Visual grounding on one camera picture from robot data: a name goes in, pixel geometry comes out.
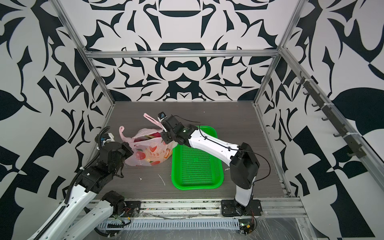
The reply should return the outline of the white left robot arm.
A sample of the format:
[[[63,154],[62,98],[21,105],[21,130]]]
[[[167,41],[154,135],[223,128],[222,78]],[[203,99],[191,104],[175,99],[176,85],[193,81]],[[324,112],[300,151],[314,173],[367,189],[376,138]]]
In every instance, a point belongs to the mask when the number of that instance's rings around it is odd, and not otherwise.
[[[82,240],[110,216],[123,213],[125,198],[115,191],[106,193],[80,220],[78,215],[114,178],[123,178],[124,161],[133,155],[127,143],[115,142],[109,126],[96,136],[97,153],[71,181],[64,201],[30,237],[32,240]]]

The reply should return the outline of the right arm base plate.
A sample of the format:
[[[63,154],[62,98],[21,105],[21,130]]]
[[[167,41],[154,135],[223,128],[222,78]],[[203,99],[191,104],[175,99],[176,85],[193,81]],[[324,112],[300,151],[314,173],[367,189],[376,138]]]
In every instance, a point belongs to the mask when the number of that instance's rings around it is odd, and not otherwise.
[[[235,200],[221,200],[221,214],[224,217],[261,216],[262,212],[260,200],[250,200],[246,207]]]

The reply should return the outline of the pink plastic bag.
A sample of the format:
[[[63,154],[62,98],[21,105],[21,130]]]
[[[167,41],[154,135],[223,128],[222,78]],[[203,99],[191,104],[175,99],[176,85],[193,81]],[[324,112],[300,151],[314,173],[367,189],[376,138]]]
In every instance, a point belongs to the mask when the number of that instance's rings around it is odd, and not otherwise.
[[[124,143],[128,143],[133,150],[133,155],[125,160],[125,164],[132,167],[144,166],[150,167],[166,161],[173,154],[173,149],[178,145],[171,141],[166,143],[161,136],[163,128],[161,123],[150,115],[144,113],[143,117],[158,126],[158,129],[141,129],[132,137],[125,137],[123,132],[125,128],[119,128],[119,135]]]

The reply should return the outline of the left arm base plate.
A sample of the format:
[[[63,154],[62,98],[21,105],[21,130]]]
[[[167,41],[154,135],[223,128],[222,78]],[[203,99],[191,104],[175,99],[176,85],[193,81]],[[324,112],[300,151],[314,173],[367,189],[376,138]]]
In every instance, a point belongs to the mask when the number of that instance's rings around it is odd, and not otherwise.
[[[138,215],[141,211],[141,201],[125,201],[125,205],[122,209],[122,214],[120,215],[123,218],[134,217]]]

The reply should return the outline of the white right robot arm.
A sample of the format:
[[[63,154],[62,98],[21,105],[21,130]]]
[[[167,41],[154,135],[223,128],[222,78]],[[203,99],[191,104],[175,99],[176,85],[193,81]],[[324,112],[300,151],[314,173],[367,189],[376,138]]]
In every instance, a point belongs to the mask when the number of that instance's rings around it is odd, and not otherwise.
[[[183,125],[178,116],[167,116],[161,112],[158,120],[162,126],[162,139],[166,143],[176,142],[181,146],[204,151],[225,163],[230,168],[231,180],[236,185],[235,198],[232,201],[222,201],[224,217],[246,216],[250,212],[255,183],[270,176],[272,167],[262,155],[255,153],[247,143],[231,144],[215,138],[204,132],[201,126],[195,126],[191,121]]]

